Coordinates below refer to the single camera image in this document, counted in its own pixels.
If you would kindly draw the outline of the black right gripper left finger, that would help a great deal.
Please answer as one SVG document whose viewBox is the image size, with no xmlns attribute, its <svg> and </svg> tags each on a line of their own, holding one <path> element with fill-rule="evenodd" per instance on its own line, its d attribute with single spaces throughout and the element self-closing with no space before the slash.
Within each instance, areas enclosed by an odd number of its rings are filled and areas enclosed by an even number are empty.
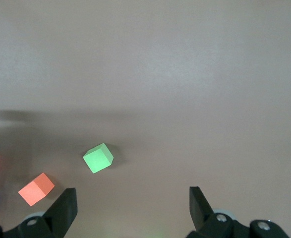
<svg viewBox="0 0 291 238">
<path fill-rule="evenodd" d="M 78 213 L 75 188 L 67 188 L 42 216 L 33 216 L 15 228 L 4 232 L 0 238 L 63 238 Z"/>
</svg>

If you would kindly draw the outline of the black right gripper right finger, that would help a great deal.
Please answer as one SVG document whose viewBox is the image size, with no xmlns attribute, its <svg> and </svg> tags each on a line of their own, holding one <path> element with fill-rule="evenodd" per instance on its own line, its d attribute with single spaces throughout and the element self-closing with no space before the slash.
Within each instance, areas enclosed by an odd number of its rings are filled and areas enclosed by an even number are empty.
<svg viewBox="0 0 291 238">
<path fill-rule="evenodd" d="M 288 238 L 286 232 L 269 220 L 253 220 L 244 226 L 225 213 L 215 213 L 200 187 L 189 188 L 189 211 L 195 226 L 188 238 Z"/>
</svg>

